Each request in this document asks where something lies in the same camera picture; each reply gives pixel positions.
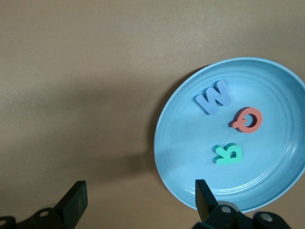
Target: brown table surface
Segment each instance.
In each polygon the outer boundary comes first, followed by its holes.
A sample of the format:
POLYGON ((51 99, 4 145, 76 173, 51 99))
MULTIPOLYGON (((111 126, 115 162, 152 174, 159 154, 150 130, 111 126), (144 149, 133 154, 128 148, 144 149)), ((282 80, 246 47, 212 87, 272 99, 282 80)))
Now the brown table surface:
MULTIPOLYGON (((301 0, 1 1, 0 215, 21 221, 86 180, 77 229, 191 228, 197 212, 153 160, 166 100, 194 71, 238 56, 305 80, 304 41, 301 0)), ((303 228, 304 184, 262 210, 303 228)))

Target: letter w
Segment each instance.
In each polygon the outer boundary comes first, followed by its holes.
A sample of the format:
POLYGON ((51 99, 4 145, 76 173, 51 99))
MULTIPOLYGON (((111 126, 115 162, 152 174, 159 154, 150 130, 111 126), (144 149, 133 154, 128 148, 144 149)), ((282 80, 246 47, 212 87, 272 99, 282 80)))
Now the letter w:
POLYGON ((195 101, 208 113, 208 115, 215 115, 218 111, 218 102, 220 105, 228 106, 231 103, 226 85, 223 80, 217 81, 215 88, 210 87, 205 90, 204 95, 195 96, 195 101))

